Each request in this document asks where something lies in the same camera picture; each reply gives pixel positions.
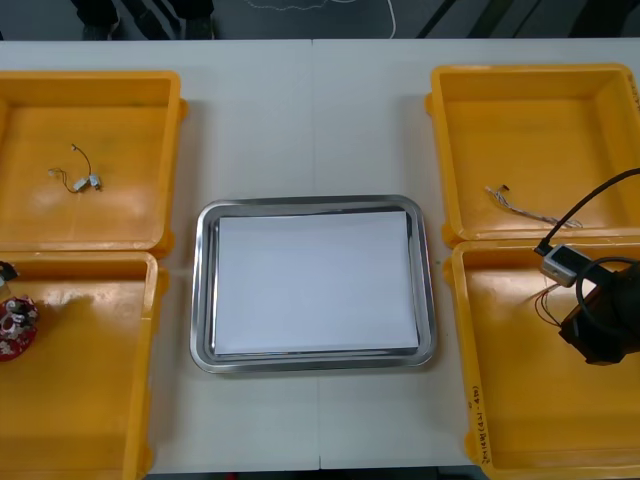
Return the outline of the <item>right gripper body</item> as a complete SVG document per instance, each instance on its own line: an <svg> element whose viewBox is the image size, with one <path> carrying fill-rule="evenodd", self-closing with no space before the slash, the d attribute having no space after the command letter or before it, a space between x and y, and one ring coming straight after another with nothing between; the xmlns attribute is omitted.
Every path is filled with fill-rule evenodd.
<svg viewBox="0 0 640 480"><path fill-rule="evenodd" d="M604 287L594 287L565 317L560 336L591 365L617 364L631 353L628 317Z"/></svg>

